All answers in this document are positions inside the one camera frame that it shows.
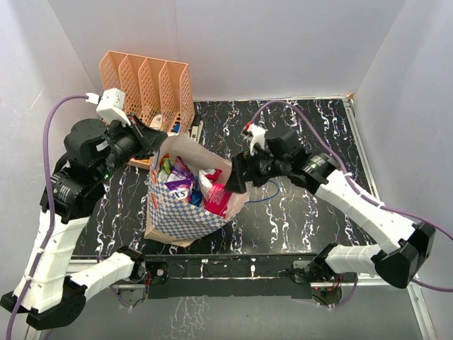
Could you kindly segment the pink chips bag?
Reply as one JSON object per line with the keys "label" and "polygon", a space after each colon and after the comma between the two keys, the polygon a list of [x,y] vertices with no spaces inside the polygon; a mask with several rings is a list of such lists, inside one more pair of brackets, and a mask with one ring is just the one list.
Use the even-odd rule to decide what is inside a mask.
{"label": "pink chips bag", "polygon": [[220,217],[226,216],[227,206],[232,192],[226,191],[223,184],[208,183],[200,187],[205,209]]}

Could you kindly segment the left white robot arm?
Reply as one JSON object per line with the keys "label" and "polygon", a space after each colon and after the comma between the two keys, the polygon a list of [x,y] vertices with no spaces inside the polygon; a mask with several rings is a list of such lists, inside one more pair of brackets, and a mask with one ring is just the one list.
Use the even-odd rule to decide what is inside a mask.
{"label": "left white robot arm", "polygon": [[40,201],[40,226],[27,269],[16,289],[1,297],[5,310],[13,316],[25,313],[27,324],[38,331],[70,325],[100,291],[145,277],[144,256],[128,246],[86,270],[67,274],[79,235],[105,195],[104,184],[131,159],[154,156],[168,137],[134,115],[127,118],[127,123],[109,124],[81,120],[64,138],[66,152]]}

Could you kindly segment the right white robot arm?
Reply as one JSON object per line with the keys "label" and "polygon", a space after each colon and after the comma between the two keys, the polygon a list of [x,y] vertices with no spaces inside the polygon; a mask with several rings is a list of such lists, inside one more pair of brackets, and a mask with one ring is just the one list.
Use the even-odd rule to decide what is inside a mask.
{"label": "right white robot arm", "polygon": [[386,211],[382,204],[371,204],[370,194],[363,189],[354,191],[348,182],[350,176],[340,170],[333,157],[324,152],[306,152],[295,132],[274,138],[267,138],[265,133],[253,123],[244,128],[249,147],[232,159],[227,191],[245,193],[247,183],[259,187],[272,178],[285,176],[339,209],[375,241],[369,246],[330,243],[309,263],[293,265],[290,273],[313,281],[331,281],[344,273],[366,273],[378,275],[396,288],[406,288],[430,255],[435,228]]}

